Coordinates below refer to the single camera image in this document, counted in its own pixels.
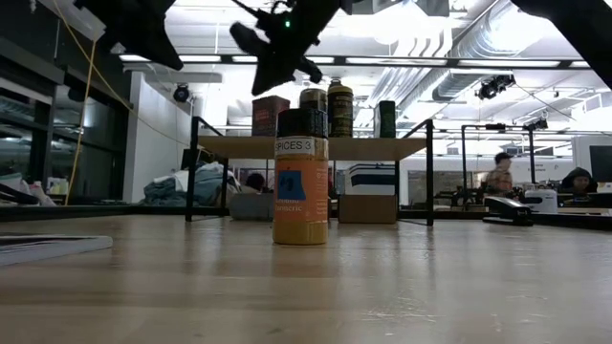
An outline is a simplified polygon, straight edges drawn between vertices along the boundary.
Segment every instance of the table surface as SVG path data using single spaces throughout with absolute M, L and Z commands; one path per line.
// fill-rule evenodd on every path
M 274 141 L 270 137 L 199 138 L 199 144 L 208 151 L 229 159 L 274 159 Z M 330 138 L 329 160 L 400 161 L 425 146 L 425 139 Z
M 271 224 L 124 216 L 4 223 L 110 235 L 112 249 L 0 268 L 19 343 L 609 344 L 612 236 L 482 222 L 333 223 L 273 245 Z

